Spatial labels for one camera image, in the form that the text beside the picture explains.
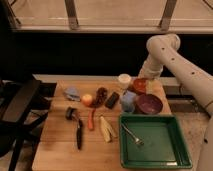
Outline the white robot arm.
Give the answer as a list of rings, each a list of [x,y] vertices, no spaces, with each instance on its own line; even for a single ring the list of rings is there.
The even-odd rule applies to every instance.
[[[158,78],[166,67],[210,115],[196,171],[213,171],[213,76],[181,56],[177,52],[180,44],[176,34],[150,37],[139,77]]]

